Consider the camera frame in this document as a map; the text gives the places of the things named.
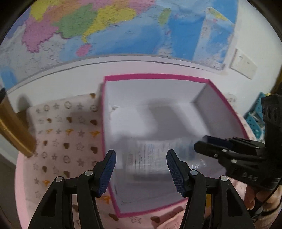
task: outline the light switch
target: light switch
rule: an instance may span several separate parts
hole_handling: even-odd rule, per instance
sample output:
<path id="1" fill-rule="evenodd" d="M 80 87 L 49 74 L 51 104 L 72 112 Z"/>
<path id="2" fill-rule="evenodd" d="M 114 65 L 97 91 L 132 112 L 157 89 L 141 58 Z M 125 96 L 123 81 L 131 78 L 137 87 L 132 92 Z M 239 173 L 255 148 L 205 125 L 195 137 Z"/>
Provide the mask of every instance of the light switch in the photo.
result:
<path id="1" fill-rule="evenodd" d="M 248 77 L 249 79 L 252 79 L 257 71 L 257 66 L 254 64 L 254 62 L 239 49 L 236 50 L 236 54 L 230 68 Z"/>

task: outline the open box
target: open box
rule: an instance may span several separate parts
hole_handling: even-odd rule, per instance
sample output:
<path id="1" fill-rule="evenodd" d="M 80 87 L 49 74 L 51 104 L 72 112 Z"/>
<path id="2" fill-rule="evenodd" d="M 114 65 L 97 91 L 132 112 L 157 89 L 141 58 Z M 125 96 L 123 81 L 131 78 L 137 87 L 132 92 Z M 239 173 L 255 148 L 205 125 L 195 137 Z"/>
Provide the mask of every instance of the open box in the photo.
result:
<path id="1" fill-rule="evenodd" d="M 248 138 L 227 100 L 203 78 L 107 76 L 102 104 L 103 153 L 113 149 L 117 156 L 109 188 L 118 217 L 145 214 L 184 200 L 166 165 L 168 149 L 184 152 L 179 158 L 191 168 L 218 178 L 224 168 L 217 160 L 196 154 L 195 141 L 204 135 Z"/>

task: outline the white wall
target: white wall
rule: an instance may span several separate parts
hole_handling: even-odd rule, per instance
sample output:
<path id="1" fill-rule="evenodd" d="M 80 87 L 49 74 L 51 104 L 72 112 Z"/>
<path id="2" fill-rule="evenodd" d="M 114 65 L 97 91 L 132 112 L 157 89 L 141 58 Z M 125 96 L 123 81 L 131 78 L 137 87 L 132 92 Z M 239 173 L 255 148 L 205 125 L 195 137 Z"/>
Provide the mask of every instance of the white wall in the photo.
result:
<path id="1" fill-rule="evenodd" d="M 9 165 L 9 163 L 12 163 L 14 165 L 16 164 L 18 151 L 2 135 L 0 135 L 0 154 L 8 160 L 2 160 L 2 158 L 0 157 L 0 162 L 3 162 L 7 165 Z"/>
<path id="2" fill-rule="evenodd" d="M 180 60 L 118 56 L 87 59 L 47 70 L 30 78 L 28 81 L 34 80 L 30 83 L 23 82 L 23 86 L 10 92 L 8 96 L 17 112 L 29 105 L 95 92 L 98 83 L 102 82 L 106 75 L 170 73 L 211 79 L 222 93 L 231 93 L 237 97 L 236 111 L 244 114 L 260 91 L 267 93 L 273 87 L 282 64 L 282 43 L 268 21 L 246 0 L 239 0 L 236 31 L 236 48 L 241 49 L 258 66 L 252 80 L 229 68 L 216 74 L 185 66 L 140 61 L 151 60 L 187 65 L 187 62 Z M 232 56 L 234 51 L 234 49 L 230 50 L 229 56 Z M 116 60 L 135 61 L 101 63 Z"/>

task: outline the teal plastic crate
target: teal plastic crate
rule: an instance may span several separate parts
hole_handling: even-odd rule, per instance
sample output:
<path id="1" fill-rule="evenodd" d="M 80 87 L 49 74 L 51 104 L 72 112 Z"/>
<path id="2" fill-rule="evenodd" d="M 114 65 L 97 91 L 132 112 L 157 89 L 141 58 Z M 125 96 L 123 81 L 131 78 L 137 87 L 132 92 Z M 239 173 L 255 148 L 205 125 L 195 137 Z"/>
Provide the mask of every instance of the teal plastic crate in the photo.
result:
<path id="1" fill-rule="evenodd" d="M 255 137 L 257 139 L 259 139 L 261 137 L 261 134 L 262 134 L 261 127 L 258 125 L 256 120 L 251 116 L 250 113 L 248 113 L 248 115 L 246 117 L 246 121 L 247 121 L 248 125 L 250 126 L 251 130 L 253 131 Z"/>
<path id="2" fill-rule="evenodd" d="M 256 101 L 256 106 L 254 108 L 254 111 L 256 112 L 256 115 L 260 118 L 260 120 L 263 120 L 263 109 L 261 106 L 261 98 L 265 97 L 265 94 L 262 92 L 259 94 L 259 97 L 257 98 Z"/>

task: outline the map poster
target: map poster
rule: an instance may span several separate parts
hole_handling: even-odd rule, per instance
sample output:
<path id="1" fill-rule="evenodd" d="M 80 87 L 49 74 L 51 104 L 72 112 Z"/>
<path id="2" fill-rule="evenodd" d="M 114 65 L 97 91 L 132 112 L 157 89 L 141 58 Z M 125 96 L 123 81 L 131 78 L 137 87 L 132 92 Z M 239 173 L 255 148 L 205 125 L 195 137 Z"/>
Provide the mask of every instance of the map poster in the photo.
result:
<path id="1" fill-rule="evenodd" d="M 222 70 L 238 0 L 37 0 L 0 45 L 0 85 L 97 56 L 143 54 Z"/>

